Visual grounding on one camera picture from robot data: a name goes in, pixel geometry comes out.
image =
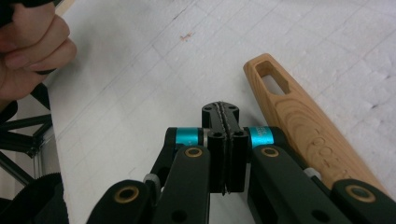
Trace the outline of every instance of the black stand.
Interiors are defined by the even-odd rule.
[[[32,91],[31,95],[37,99],[44,107],[50,109],[50,100],[47,87],[39,84]],[[26,127],[41,125],[33,135],[13,133]],[[43,135],[52,126],[51,115],[37,116],[29,119],[18,119],[0,124],[0,148],[10,151],[22,152],[33,158],[43,143]],[[0,152],[0,166],[9,174],[14,176],[24,186],[32,182],[33,178],[24,172],[15,162]]]

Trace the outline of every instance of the finger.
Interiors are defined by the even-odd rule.
[[[4,100],[19,100],[33,91],[35,86],[44,81],[47,76],[40,76],[35,72],[18,69],[7,73],[5,85],[0,89],[0,96]]]
[[[50,56],[38,63],[31,64],[26,69],[29,71],[46,71],[53,68],[60,68],[72,61],[76,57],[76,54],[76,45],[70,39],[67,39]]]
[[[55,16],[48,31],[38,43],[28,48],[14,50],[5,57],[6,66],[10,69],[18,69],[42,61],[59,48],[69,34],[66,22]]]
[[[22,4],[16,4],[12,23],[0,29],[0,43],[13,44],[17,48],[31,46],[47,32],[54,16],[53,3],[40,7],[24,7]]]

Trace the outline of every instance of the human hand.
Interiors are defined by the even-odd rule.
[[[0,28],[0,111],[2,102],[25,97],[46,78],[36,71],[62,67],[77,53],[53,3],[12,7],[12,22]]]

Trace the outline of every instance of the white table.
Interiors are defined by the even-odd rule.
[[[242,66],[271,53],[396,198],[396,4],[350,1],[76,0],[77,58],[49,85],[71,223],[113,184],[143,180],[168,127],[237,105],[264,125]],[[246,194],[211,197],[210,223],[253,223]]]

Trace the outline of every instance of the wooden tool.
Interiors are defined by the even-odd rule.
[[[293,149],[320,172],[329,189],[337,180],[355,178],[387,193],[329,118],[271,55],[250,60],[244,70],[268,124],[283,130]],[[271,93],[262,81],[266,76],[272,76],[285,94]]]

